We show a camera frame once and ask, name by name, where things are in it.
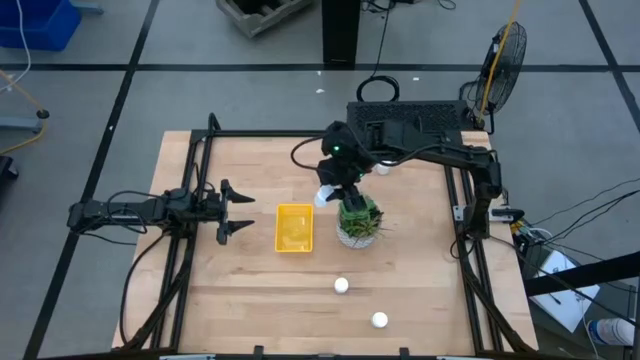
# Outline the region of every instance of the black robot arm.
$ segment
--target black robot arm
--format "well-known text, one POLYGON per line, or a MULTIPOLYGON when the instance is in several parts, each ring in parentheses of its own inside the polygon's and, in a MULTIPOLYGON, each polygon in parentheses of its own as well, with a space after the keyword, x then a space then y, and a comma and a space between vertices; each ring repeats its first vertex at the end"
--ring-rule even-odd
POLYGON ((322 140, 322 152, 330 157, 318 164, 320 182, 337 187, 327 200, 342 199, 354 210, 364 206, 355 183, 376 164, 393 167, 420 159, 469 171, 475 198, 465 209, 465 232, 474 238, 489 236, 489 205, 502 193, 495 151, 453 144, 444 134, 423 133, 412 123, 385 120, 367 123, 358 134, 347 124, 334 122, 322 140))
POLYGON ((73 204, 69 209, 67 226, 71 231, 82 234, 105 225, 119 225, 127 228, 136 226, 157 226, 162 230, 189 231, 190 224, 215 221, 220 223, 217 241, 226 245, 227 236, 253 224, 251 220, 228 221, 227 202, 248 203, 254 199, 236 193, 228 180, 222 180, 220 193, 215 189, 205 190, 206 196, 197 196, 184 188, 167 190, 141 202, 112 202, 111 200, 127 191, 116 193, 106 202, 89 200, 73 204))

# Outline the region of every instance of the ping pong ball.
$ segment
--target ping pong ball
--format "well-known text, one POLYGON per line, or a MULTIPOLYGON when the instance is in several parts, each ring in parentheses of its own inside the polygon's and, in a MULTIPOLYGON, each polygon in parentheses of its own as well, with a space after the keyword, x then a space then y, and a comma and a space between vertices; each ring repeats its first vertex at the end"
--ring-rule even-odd
POLYGON ((377 312, 371 317, 371 324, 376 329, 382 329, 383 327, 387 326, 388 322, 389 318, 385 313, 377 312))
POLYGON ((376 164, 375 169, 378 175, 387 175, 389 174, 389 170, 390 170, 388 166, 384 166, 380 164, 376 164))
POLYGON ((349 282, 345 278, 338 278, 333 284, 333 288, 336 290, 336 293, 344 294, 347 292, 347 289, 349 289, 349 282))

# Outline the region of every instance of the white pot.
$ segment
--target white pot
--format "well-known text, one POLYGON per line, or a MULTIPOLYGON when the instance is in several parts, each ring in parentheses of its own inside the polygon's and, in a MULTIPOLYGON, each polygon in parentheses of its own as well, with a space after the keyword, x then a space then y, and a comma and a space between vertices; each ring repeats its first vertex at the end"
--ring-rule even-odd
POLYGON ((340 227, 340 221, 338 221, 338 225, 336 225, 336 231, 338 232, 338 239, 340 239, 340 241, 343 244, 345 244, 346 246, 348 246, 348 247, 350 247, 352 249, 363 249, 363 248, 366 248, 367 246, 373 244, 373 240, 376 239, 375 235, 371 235, 371 236, 364 237, 364 238, 350 237, 340 227))

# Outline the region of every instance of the yellow container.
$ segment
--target yellow container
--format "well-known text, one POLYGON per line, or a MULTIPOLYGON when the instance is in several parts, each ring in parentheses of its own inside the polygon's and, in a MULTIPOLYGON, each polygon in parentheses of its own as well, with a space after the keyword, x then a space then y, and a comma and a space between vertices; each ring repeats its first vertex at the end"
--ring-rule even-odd
POLYGON ((276 252, 311 252, 311 250, 313 250, 313 205, 278 205, 276 252))

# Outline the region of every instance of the wire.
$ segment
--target wire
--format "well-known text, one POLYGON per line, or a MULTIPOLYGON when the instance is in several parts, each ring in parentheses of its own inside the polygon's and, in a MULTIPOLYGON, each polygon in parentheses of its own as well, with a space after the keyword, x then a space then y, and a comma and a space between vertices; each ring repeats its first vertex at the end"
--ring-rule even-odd
POLYGON ((589 338, 589 342, 591 343, 591 347, 593 348, 593 353, 596 355, 596 359, 600 359, 600 355, 598 354, 598 350, 596 349, 596 344, 593 343, 593 339, 591 338, 591 333, 589 332, 589 328, 587 327, 587 320, 585 320, 585 315, 587 315, 584 311, 584 299, 580 299, 580 310, 582 311, 582 324, 584 325, 584 330, 587 332, 587 337, 589 338))
POLYGON ((497 240, 497 241, 500 241, 500 242, 502 242, 502 243, 505 243, 505 244, 509 245, 510 247, 512 247, 512 248, 515 250, 515 254, 516 254, 516 256, 517 256, 518 258, 520 258, 520 260, 522 260, 525 264, 527 264, 527 265, 529 265, 530 267, 534 268, 535 270, 538 270, 538 271, 542 272, 543 274, 547 275, 550 279, 552 279, 552 280, 556 281, 558 284, 560 284, 560 285, 564 286, 564 287, 565 287, 565 288, 567 288, 568 290, 571 290, 571 291, 573 291, 574 293, 576 293, 576 294, 578 294, 578 295, 582 296, 583 298, 585 298, 585 299, 587 299, 587 300, 591 301, 591 303, 598 305, 598 306, 599 306, 599 307, 601 307, 603 310, 605 310, 605 311, 607 311, 607 312, 609 312, 609 313, 611 313, 611 314, 613 314, 613 315, 615 315, 615 316, 617 316, 617 317, 619 317, 619 318, 623 319, 624 321, 628 322, 629 324, 633 325, 634 327, 636 327, 636 326, 637 326, 635 321, 628 319, 625 315, 622 315, 621 313, 619 313, 619 312, 617 312, 617 311, 615 311, 615 310, 613 310, 613 309, 611 309, 611 308, 609 308, 609 307, 607 307, 607 306, 603 305, 603 304, 602 304, 602 303, 600 303, 599 301, 596 301, 594 298, 592 298, 592 297, 590 297, 590 296, 588 296, 588 295, 584 294, 582 291, 580 291, 580 290, 578 290, 578 289, 574 288, 573 286, 571 286, 571 285, 567 284, 567 282, 565 282, 564 280, 560 279, 559 277, 557 277, 557 276, 555 276, 555 275, 553 275, 553 274, 551 274, 551 273, 549 273, 549 272, 547 272, 547 271, 545 271, 545 270, 541 269, 540 267, 538 267, 538 266, 536 266, 536 265, 531 264, 531 262, 529 262, 529 261, 526 259, 526 257, 524 257, 522 254, 520 254, 520 252, 518 251, 518 248, 517 248, 515 245, 513 245, 512 243, 508 242, 507 240, 503 240, 503 239, 500 239, 500 238, 497 238, 497 237, 495 237, 495 236, 491 236, 491 235, 489 236, 489 238, 494 239, 494 240, 497 240))
POLYGON ((530 232, 531 231, 543 232, 546 235, 549 235, 550 238, 553 238, 553 234, 549 230, 546 230, 546 229, 543 229, 543 228, 527 228, 527 230, 529 230, 530 232))
POLYGON ((612 190, 615 190, 615 189, 619 188, 622 185, 631 184, 631 183, 635 183, 635 182, 638 182, 638 181, 640 181, 640 177, 639 178, 635 178, 635 179, 631 179, 631 180, 627 180, 627 181, 623 181, 623 182, 621 182, 621 183, 619 183, 617 185, 614 185, 614 186, 612 186, 612 187, 610 187, 608 189, 604 189, 604 190, 600 191, 599 193, 597 193, 596 195, 594 195, 594 196, 592 196, 592 197, 590 197, 590 198, 588 198, 586 200, 583 200, 583 201, 581 201, 581 202, 579 202, 579 203, 577 203, 577 204, 575 204, 573 206, 570 206, 570 207, 568 207, 568 208, 566 208, 564 210, 556 211, 553 214, 547 216, 546 218, 534 222, 532 225, 538 225, 538 224, 543 223, 543 222, 545 222, 547 220, 550 220, 551 218, 555 217, 556 215, 560 215, 562 213, 566 213, 567 211, 571 211, 571 210, 577 208, 578 206, 580 206, 582 204, 585 204, 585 203, 587 203, 589 201, 595 200, 597 197, 599 197, 602 194, 605 194, 605 193, 607 193, 609 191, 612 191, 612 190))
POLYGON ((482 96, 482 106, 480 107, 480 114, 478 114, 478 122, 482 122, 484 109, 487 107, 487 101, 489 100, 489 90, 491 89, 491 81, 493 80, 493 74, 496 70, 496 66, 498 65, 498 60, 500 60, 500 56, 502 56, 502 50, 504 49, 504 44, 507 42, 507 37, 509 37, 509 30, 511 30, 511 24, 513 24, 513 22, 515 21, 516 14, 518 14, 519 8, 520 8, 520 0, 516 0, 516 5, 513 7, 513 12, 511 13, 511 17, 509 18, 507 27, 504 30, 502 39, 500 40, 500 47, 498 48, 498 53, 496 54, 496 57, 493 59, 493 64, 491 64, 491 70, 489 70, 489 78, 487 78, 487 85, 484 87, 484 95, 482 96))
POLYGON ((458 7, 453 0, 438 0, 438 5, 445 10, 455 10, 458 7))
POLYGON ((133 190, 123 190, 123 191, 118 191, 117 193, 111 195, 109 197, 109 199, 107 199, 106 202, 106 207, 107 207, 107 218, 109 219, 109 221, 111 221, 113 224, 116 224, 122 228, 125 228, 129 231, 132 231, 134 233, 137 234, 146 234, 148 232, 147 230, 147 226, 146 226, 146 220, 144 217, 142 217, 142 215, 140 215, 140 213, 138 213, 137 211, 135 211, 132 208, 122 208, 119 209, 116 212, 112 212, 111 211, 111 202, 113 201, 113 199, 115 199, 116 197, 120 196, 120 195, 124 195, 124 194, 134 194, 134 195, 140 195, 140 196, 149 196, 149 197, 153 197, 153 198, 157 198, 157 199, 161 199, 162 196, 159 195, 153 195, 153 194, 149 194, 149 193, 145 193, 145 192, 140 192, 140 191, 133 191, 133 190), (113 214, 116 213, 121 213, 121 214, 126 214, 127 212, 129 213, 133 213, 134 215, 136 215, 136 217, 138 218, 138 220, 140 221, 140 225, 142 226, 142 230, 138 230, 130 225, 124 224, 120 221, 116 221, 116 219, 113 218, 113 214))
POLYGON ((356 90, 356 99, 358 99, 359 102, 364 102, 364 98, 362 97, 362 91, 364 90, 364 87, 367 86, 369 83, 372 83, 374 81, 382 81, 385 82, 389 85, 391 85, 393 87, 393 97, 391 98, 391 100, 389 101, 398 101, 398 99, 400 98, 400 84, 398 83, 398 80, 396 80, 395 78, 388 76, 388 75, 378 75, 376 76, 376 73, 378 72, 378 67, 380 66, 380 57, 382 56, 382 48, 384 45, 384 38, 387 35, 387 25, 389 24, 389 12, 391 11, 391 9, 393 7, 395 7, 395 1, 391 0, 389 2, 389 7, 388 8, 382 8, 379 5, 376 5, 373 1, 366 1, 368 4, 371 4, 379 9, 384 9, 384 11, 387 12, 385 19, 384 19, 384 27, 382 28, 382 36, 380 38, 380 46, 378 47, 378 58, 376 59, 376 65, 373 68, 373 73, 371 73, 371 75, 369 76, 368 79, 366 79, 365 81, 363 81, 362 83, 360 83, 360 85, 358 86, 358 89, 356 90))
POLYGON ((16 90, 18 90, 18 92, 20 92, 26 99, 27 101, 29 101, 31 104, 33 104, 37 109, 38 109, 38 117, 42 119, 42 128, 40 129, 40 131, 38 132, 38 134, 36 134, 34 137, 27 139, 17 145, 8 147, 6 149, 0 150, 0 155, 5 155, 11 151, 14 150, 18 150, 24 146, 27 146, 29 144, 32 144, 36 141, 38 141, 45 133, 45 131, 47 130, 47 121, 46 118, 49 117, 49 112, 46 111, 44 109, 44 106, 42 106, 33 96, 31 96, 31 94, 29 94, 25 89, 23 89, 20 85, 18 85, 18 81, 22 80, 22 78, 27 74, 27 72, 29 72, 29 70, 31 69, 31 53, 29 52, 29 46, 27 45, 27 39, 24 36, 24 14, 22 13, 22 5, 20 4, 20 0, 16 0, 16 5, 18 7, 18 14, 19 14, 19 22, 20 22, 20 37, 22 37, 22 44, 24 45, 24 50, 27 53, 27 68, 24 70, 24 72, 22 74, 20 74, 20 76, 18 76, 15 80, 11 79, 11 77, 9 77, 9 75, 7 75, 7 73, 5 73, 4 71, 0 70, 0 77, 2 77, 3 79, 5 79, 8 83, 8 85, 2 87, 0 89, 0 93, 2 93, 3 91, 9 89, 9 88, 14 88, 16 90))
POLYGON ((449 246, 449 254, 451 255, 451 257, 452 257, 452 258, 454 258, 454 259, 456 259, 456 260, 460 260, 460 259, 466 259, 466 258, 468 258, 468 257, 469 257, 469 255, 471 255, 471 253, 473 252, 473 250, 475 250, 475 248, 476 248, 476 242, 475 242, 475 241, 473 241, 473 242, 471 242, 471 247, 469 248, 469 250, 467 250, 467 252, 466 252, 466 253, 464 253, 464 254, 463 254, 463 255, 461 255, 461 256, 456 256, 456 255, 453 253, 453 247, 454 247, 457 243, 458 243, 458 240, 456 239, 456 240, 454 240, 454 241, 451 243, 451 246, 449 246))
POLYGON ((0 150, 0 155, 8 154, 8 153, 10 153, 12 151, 18 150, 18 149, 20 149, 22 147, 25 147, 25 146, 27 146, 29 144, 32 144, 32 143, 40 140, 40 138, 44 135, 46 130, 47 130, 47 121, 46 120, 42 120, 42 128, 40 129, 40 131, 34 137, 29 138, 29 139, 27 139, 27 140, 25 140, 25 141, 23 141, 23 142, 21 142, 19 144, 10 146, 10 147, 8 147, 6 149, 0 150))
POLYGON ((619 196, 619 197, 617 197, 617 198, 615 198, 615 199, 613 199, 613 200, 611 200, 611 201, 608 201, 608 202, 606 202, 606 203, 604 203, 604 204, 602 204, 602 205, 600 205, 600 206, 596 207, 596 208, 595 208, 595 209, 593 209, 593 210, 588 211, 587 213, 585 213, 585 214, 583 214, 582 216, 580 216, 580 217, 579 217, 576 221, 574 221, 571 225, 569 225, 569 227, 567 227, 566 229, 564 229, 564 230, 562 230, 561 232, 559 232, 558 234, 556 234, 556 236, 554 236, 553 238, 551 238, 551 239, 547 240, 547 241, 545 242, 545 244, 549 244, 549 243, 552 243, 552 242, 555 242, 555 241, 558 241, 558 240, 561 240, 561 239, 566 238, 566 237, 567 237, 567 236, 569 236, 569 234, 571 234, 573 231, 575 231, 575 230, 577 230, 577 229, 579 229, 579 228, 581 228, 581 227, 583 227, 583 226, 585 226, 585 225, 589 224, 590 222, 594 221, 595 219, 599 218, 600 216, 602 216, 602 215, 606 214, 606 213, 607 213, 607 212, 609 212, 611 209, 613 209, 616 205, 618 205, 620 202, 622 202, 622 200, 624 200, 624 199, 626 199, 626 198, 628 198, 628 197, 631 197, 631 196, 633 196, 633 195, 637 194, 638 192, 640 192, 640 190, 635 190, 635 191, 628 192, 628 193, 626 193, 626 194, 624 194, 624 195, 622 195, 622 196, 619 196), (583 218, 585 218, 587 215, 589 215, 589 214, 591 214, 591 213, 595 212, 596 210, 600 210, 601 208, 603 208, 603 207, 605 207, 605 206, 607 206, 607 205, 609 205, 609 207, 608 207, 607 209, 605 209, 604 211, 602 211, 602 212, 598 213, 597 215, 595 215, 595 216, 594 216, 594 217, 592 217, 591 219, 589 219, 589 220, 585 221, 584 223, 579 224, 579 225, 577 225, 577 226, 576 226, 576 224, 578 224, 578 223, 580 222, 580 220, 582 220, 583 218))
POLYGON ((29 70, 31 69, 31 53, 29 52, 29 46, 27 46, 27 39, 24 36, 24 14, 22 13, 22 5, 20 4, 20 0, 16 0, 16 5, 18 6, 18 14, 19 14, 19 27, 20 27, 20 37, 22 38, 22 44, 24 45, 24 51, 27 53, 27 67, 26 69, 18 76, 15 80, 10 81, 11 78, 7 76, 7 80, 9 84, 0 88, 0 93, 9 89, 11 86, 15 85, 17 82, 22 80, 22 78, 27 75, 29 70))
POLYGON ((153 249, 156 245, 158 245, 160 240, 162 240, 166 235, 167 235, 167 231, 165 230, 162 232, 162 234, 160 234, 160 237, 154 240, 149 246, 147 246, 146 249, 144 249, 140 253, 140 255, 138 255, 138 257, 133 261, 131 268, 129 268, 129 272, 127 272, 127 277, 124 280, 124 289, 122 290, 122 299, 120 300, 120 322, 118 324, 118 330, 120 331, 120 339, 122 339, 123 344, 127 343, 127 336, 124 333, 124 311, 125 311, 125 305, 127 303, 127 291, 129 290, 129 281, 131 280, 131 275, 133 274, 133 271, 135 270, 136 266, 138 265, 142 257, 145 256, 149 251, 151 251, 151 249, 153 249))
POLYGON ((108 243, 112 243, 112 244, 115 244, 115 245, 130 245, 130 246, 136 246, 137 245, 136 243, 126 243, 126 242, 120 242, 120 241, 111 240, 111 239, 108 239, 108 238, 106 238, 104 236, 100 236, 100 235, 97 235, 97 234, 90 234, 90 233, 84 233, 84 234, 75 233, 75 234, 80 235, 80 236, 91 236, 91 237, 94 237, 96 239, 104 240, 104 241, 106 241, 108 243))
MULTIPOLYGON (((529 232, 528 232, 528 234, 530 234, 530 235, 535 235, 535 234, 532 234, 531 232, 532 232, 532 231, 537 231, 537 232, 543 232, 543 233, 545 233, 546 235, 548 235, 550 238, 553 238, 553 235, 551 234, 551 232, 549 232, 549 231, 547 231, 547 230, 545 230, 545 229, 541 229, 541 228, 527 228, 527 227, 523 227, 523 228, 525 228, 526 230, 528 230, 528 231, 529 231, 529 232)), ((565 258, 568 258, 569 260, 573 261, 574 263, 579 263, 579 261, 577 261, 576 259, 574 259, 574 258, 572 258, 571 256, 567 255, 566 250, 575 251, 575 252, 577 252, 577 253, 580 253, 580 254, 584 254, 584 255, 590 256, 590 257, 592 257, 592 258, 594 258, 594 259, 597 259, 597 260, 600 260, 600 261, 604 261, 604 259, 603 259, 603 258, 601 258, 601 257, 595 256, 595 255, 593 255, 593 254, 589 254, 589 253, 584 252, 584 251, 582 251, 582 250, 574 249, 574 248, 569 247, 569 246, 566 246, 566 245, 564 245, 564 244, 562 244, 562 245, 561 245, 561 244, 553 244, 553 246, 557 246, 557 247, 559 247, 560 249, 556 249, 556 248, 554 248, 554 247, 553 247, 553 246, 551 246, 551 245, 544 245, 544 244, 543 244, 543 246, 546 246, 546 247, 547 247, 548 249, 550 249, 550 250, 559 250, 559 251, 560 251, 560 252, 562 252, 562 254, 565 256, 565 258)), ((539 260, 539 256, 540 256, 541 254, 542 254, 542 247, 540 248, 540 251, 538 251, 538 259, 537 259, 536 261, 534 261, 534 262, 533 262, 534 264, 537 264, 537 263, 538 263, 537 261, 539 260)), ((614 284, 612 284, 612 283, 610 283, 610 282, 605 282, 605 283, 603 283, 603 284, 607 284, 607 285, 611 286, 612 288, 615 288, 615 289, 618 289, 618 290, 622 290, 622 291, 626 291, 626 292, 629 292, 629 293, 634 293, 634 294, 637 294, 637 293, 638 293, 637 291, 633 291, 633 290, 631 290, 631 289, 625 289, 625 288, 622 288, 622 287, 616 286, 616 285, 614 285, 614 284)))
POLYGON ((303 145, 306 145, 306 144, 312 143, 314 141, 318 141, 320 139, 323 139, 325 136, 326 136, 326 134, 323 134, 323 135, 319 135, 319 136, 312 137, 312 138, 309 138, 309 139, 305 139, 305 140, 301 141, 298 145, 294 146, 293 149, 291 149, 291 161, 293 161, 293 163, 296 164, 297 167, 300 167, 300 168, 303 168, 303 169, 307 169, 307 170, 320 171, 320 172, 323 172, 323 173, 326 173, 326 174, 329 174, 329 175, 335 177, 336 174, 334 174, 332 171, 329 171, 327 169, 320 169, 320 168, 317 168, 317 167, 301 164, 300 162, 298 162, 298 160, 296 160, 296 156, 295 156, 296 151, 298 151, 298 149, 300 149, 303 145))

